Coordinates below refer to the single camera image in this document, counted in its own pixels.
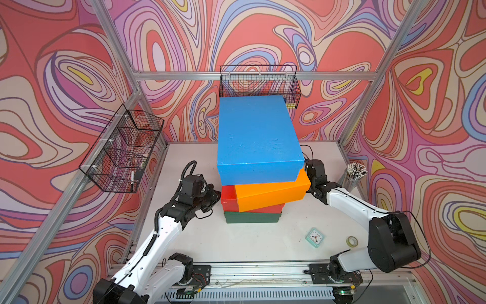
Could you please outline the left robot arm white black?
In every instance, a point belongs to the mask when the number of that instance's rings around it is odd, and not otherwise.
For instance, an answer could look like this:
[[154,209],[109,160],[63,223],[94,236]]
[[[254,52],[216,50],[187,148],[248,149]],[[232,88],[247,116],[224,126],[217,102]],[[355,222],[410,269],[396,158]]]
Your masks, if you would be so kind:
[[94,303],[156,303],[175,284],[192,281],[193,259],[174,253],[157,271],[167,249],[198,212],[210,217],[221,193],[195,174],[197,162],[183,169],[170,201],[154,214],[154,228],[131,259],[111,278],[101,279],[92,291]]

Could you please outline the green shoebox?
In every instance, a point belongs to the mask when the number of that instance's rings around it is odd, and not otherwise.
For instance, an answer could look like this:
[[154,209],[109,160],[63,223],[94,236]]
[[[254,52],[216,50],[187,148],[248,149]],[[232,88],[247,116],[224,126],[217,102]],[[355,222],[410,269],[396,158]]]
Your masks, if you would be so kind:
[[277,223],[282,214],[224,212],[228,224]]

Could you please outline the blue shoebox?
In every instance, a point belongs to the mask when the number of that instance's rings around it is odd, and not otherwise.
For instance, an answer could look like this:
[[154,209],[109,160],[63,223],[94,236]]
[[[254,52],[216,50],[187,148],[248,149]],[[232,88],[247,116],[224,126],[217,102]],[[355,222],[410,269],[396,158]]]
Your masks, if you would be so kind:
[[222,185],[294,182],[304,162],[282,96],[220,99],[216,166]]

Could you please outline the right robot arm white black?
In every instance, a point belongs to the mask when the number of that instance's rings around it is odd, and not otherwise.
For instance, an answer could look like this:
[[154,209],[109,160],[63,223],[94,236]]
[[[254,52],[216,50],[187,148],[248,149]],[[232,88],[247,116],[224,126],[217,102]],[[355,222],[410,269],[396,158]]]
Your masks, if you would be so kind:
[[347,275],[362,270],[390,273],[421,258],[410,219],[404,212],[373,206],[340,184],[328,181],[321,160],[306,159],[305,172],[311,182],[308,192],[314,198],[346,214],[368,233],[367,247],[330,257],[327,274],[332,282],[343,282]]

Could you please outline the orange shoebox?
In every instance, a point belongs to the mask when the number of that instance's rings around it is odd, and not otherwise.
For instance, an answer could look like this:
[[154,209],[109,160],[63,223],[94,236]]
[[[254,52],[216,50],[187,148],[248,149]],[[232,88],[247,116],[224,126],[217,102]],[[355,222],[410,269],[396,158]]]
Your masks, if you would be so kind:
[[239,212],[249,212],[302,200],[311,182],[302,168],[294,182],[236,185]]

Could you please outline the red shoebox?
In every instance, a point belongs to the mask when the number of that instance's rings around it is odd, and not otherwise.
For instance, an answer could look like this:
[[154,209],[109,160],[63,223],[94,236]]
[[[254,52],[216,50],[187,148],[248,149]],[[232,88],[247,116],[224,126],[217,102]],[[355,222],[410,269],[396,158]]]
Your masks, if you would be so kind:
[[[221,190],[221,205],[224,212],[239,212],[235,186],[223,186]],[[281,214],[284,204],[250,210],[249,213]]]

